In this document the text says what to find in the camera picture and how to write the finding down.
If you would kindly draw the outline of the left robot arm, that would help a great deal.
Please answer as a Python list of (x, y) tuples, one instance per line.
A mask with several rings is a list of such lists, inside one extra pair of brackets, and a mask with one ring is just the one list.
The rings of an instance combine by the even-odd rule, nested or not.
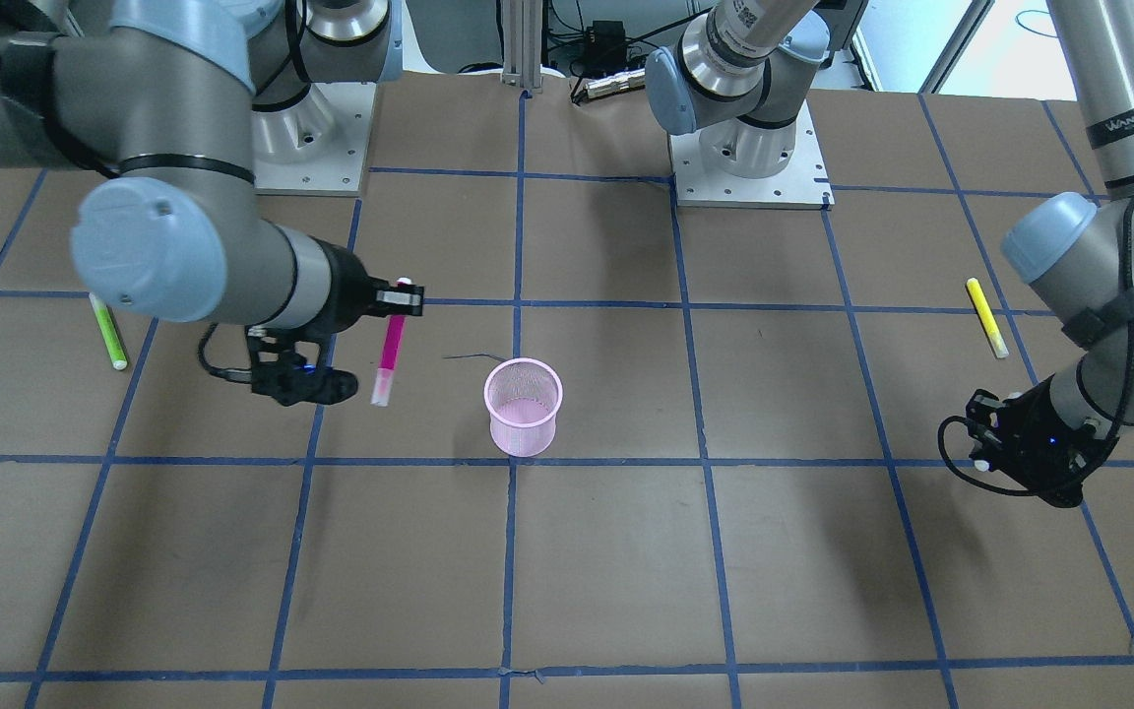
[[(980, 389), (949, 422), (971, 437), (978, 471), (1012, 480), (966, 475), (970, 484), (1072, 508), (1134, 429), (1134, 1), (1047, 8), (1106, 199), (1046, 199), (1005, 233), (1002, 255), (1083, 355), (1026, 393)], [(725, 174), (769, 178), (792, 161), (828, 44), (810, 1), (720, 1), (689, 19), (676, 45), (649, 54), (649, 105), (666, 134), (699, 135)]]

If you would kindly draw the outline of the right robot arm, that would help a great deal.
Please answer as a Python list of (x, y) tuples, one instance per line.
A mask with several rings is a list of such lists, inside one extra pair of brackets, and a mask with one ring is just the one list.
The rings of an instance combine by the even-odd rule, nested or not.
[(324, 84), (393, 81), (396, 1), (0, 1), (0, 167), (103, 176), (69, 237), (87, 290), (171, 322), (240, 326), (247, 368), (209, 366), (284, 407), (332, 405), (328, 366), (363, 316), (417, 316), (423, 288), (259, 214), (259, 162), (335, 141)]

